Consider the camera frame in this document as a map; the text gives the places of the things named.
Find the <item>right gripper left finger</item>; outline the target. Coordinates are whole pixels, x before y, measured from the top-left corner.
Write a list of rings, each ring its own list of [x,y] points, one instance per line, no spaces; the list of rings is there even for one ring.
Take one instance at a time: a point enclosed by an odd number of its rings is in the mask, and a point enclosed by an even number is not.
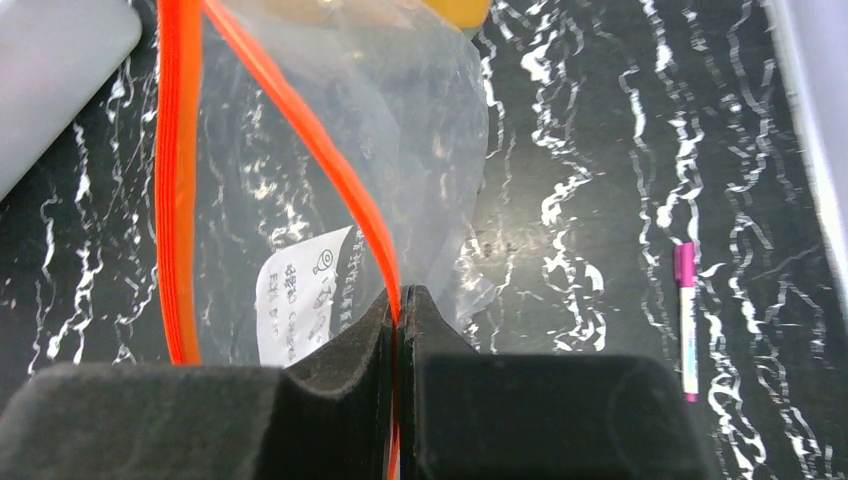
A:
[[[383,479],[391,320],[378,297],[294,365],[56,365],[1,416],[5,479]]]

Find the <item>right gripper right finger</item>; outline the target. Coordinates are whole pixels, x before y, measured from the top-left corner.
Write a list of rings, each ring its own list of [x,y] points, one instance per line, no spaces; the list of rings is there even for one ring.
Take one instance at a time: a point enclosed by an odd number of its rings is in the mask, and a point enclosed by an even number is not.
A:
[[[404,479],[711,479],[692,412],[652,358],[482,354],[408,286],[398,321]]]

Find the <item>clear zip top bag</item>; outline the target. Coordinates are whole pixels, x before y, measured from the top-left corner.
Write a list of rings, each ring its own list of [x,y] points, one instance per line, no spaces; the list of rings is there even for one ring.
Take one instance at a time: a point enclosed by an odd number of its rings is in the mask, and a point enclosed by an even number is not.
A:
[[[171,361],[285,369],[385,296],[393,477],[404,289],[458,334],[494,296],[467,251],[488,149],[478,50],[419,1],[162,1],[157,23]]]

